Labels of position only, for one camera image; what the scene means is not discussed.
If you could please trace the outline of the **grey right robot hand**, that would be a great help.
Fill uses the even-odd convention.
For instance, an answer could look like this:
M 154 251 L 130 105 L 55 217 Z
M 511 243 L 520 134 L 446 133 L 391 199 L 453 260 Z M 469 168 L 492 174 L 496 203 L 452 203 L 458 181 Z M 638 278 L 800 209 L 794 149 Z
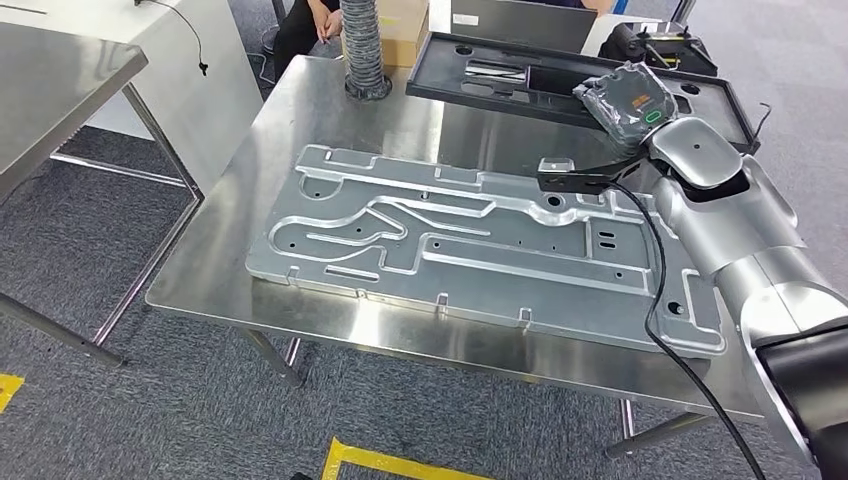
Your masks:
M 672 92 L 643 62 L 626 62 L 609 74 L 591 77 L 572 94 L 622 157 L 635 155 L 652 133 L 679 115 Z

